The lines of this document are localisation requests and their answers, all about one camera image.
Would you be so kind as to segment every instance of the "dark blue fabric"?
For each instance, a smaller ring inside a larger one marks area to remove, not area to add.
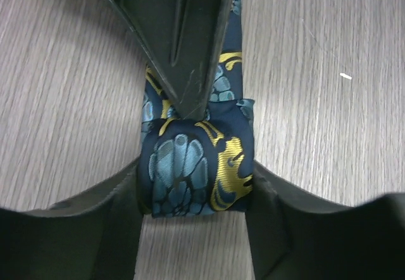
[[[149,67],[138,168],[153,217],[244,211],[254,158],[253,104],[243,98],[241,0],[232,1],[205,120],[182,120]]]

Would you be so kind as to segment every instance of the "small white debris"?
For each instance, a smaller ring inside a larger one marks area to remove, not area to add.
[[[344,77],[345,79],[349,79],[349,80],[352,79],[351,76],[348,76],[348,74],[345,74],[345,73],[340,73],[339,75],[340,75],[341,77]]]

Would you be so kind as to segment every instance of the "fabric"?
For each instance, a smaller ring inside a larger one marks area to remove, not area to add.
[[[253,104],[243,98],[241,0],[232,9],[201,122],[182,120],[146,68],[139,201],[153,217],[245,211],[252,191]]]

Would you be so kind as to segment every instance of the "wood grain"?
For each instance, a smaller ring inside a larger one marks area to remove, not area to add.
[[[257,160],[349,205],[405,191],[405,0],[243,6]],[[133,160],[143,87],[101,0],[0,0],[0,205],[44,208]],[[254,279],[244,216],[146,218],[136,272]]]

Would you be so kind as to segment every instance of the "gray wood surface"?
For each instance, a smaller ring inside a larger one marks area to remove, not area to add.
[[[405,0],[243,7],[257,160],[349,205],[405,191]],[[101,0],[0,0],[0,205],[44,208],[133,160],[143,87],[140,50]],[[254,279],[244,216],[146,218],[136,272]]]

